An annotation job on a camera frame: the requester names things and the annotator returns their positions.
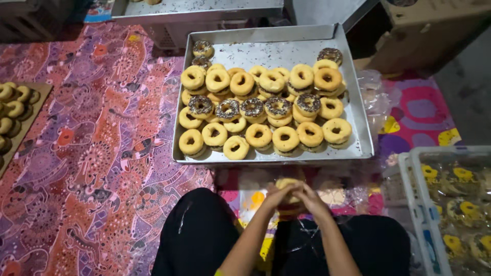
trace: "hand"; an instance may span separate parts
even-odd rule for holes
[[[270,183],[268,186],[268,193],[266,194],[266,198],[261,204],[261,207],[264,206],[264,208],[267,208],[269,211],[273,211],[285,200],[289,193],[301,189],[301,186],[302,182],[298,182],[296,184],[287,185],[280,190],[274,184]]]
[[[319,195],[307,184],[302,183],[302,185],[305,192],[293,191],[292,194],[303,202],[307,210],[314,216],[317,225],[320,225],[325,219],[332,218],[327,205]]]

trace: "person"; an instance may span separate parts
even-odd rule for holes
[[[152,275],[251,275],[268,222],[291,195],[303,202],[314,221],[278,223],[273,276],[409,275],[409,237],[400,224],[382,216],[333,217],[302,182],[281,190],[271,187],[241,235],[219,195],[206,188],[187,193],[165,221]]]

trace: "plastic bag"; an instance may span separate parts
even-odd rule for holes
[[[379,71],[357,71],[356,75],[367,113],[372,141],[377,148],[378,133],[384,126],[392,108],[399,104],[402,92],[397,88],[384,85]]]

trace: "concrete floor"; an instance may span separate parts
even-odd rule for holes
[[[434,75],[465,145],[491,144],[491,28]]]

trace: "stack of donuts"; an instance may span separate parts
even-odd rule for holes
[[[297,148],[319,152],[324,140],[337,149],[348,144],[351,125],[339,118],[344,106],[338,97],[346,90],[338,71],[342,55],[321,58],[314,67],[298,64],[289,71],[256,65],[246,72],[212,65],[213,52],[208,42],[197,42],[192,66],[181,75],[186,107],[179,123],[188,130],[179,147],[186,156],[197,158],[210,147],[241,160],[251,146],[292,156]]]
[[[10,139],[19,134],[21,122],[31,117],[32,105],[40,98],[39,92],[27,86],[17,86],[12,82],[0,83],[0,155],[3,156],[12,148]],[[0,167],[3,167],[3,163],[3,157],[0,157]]]

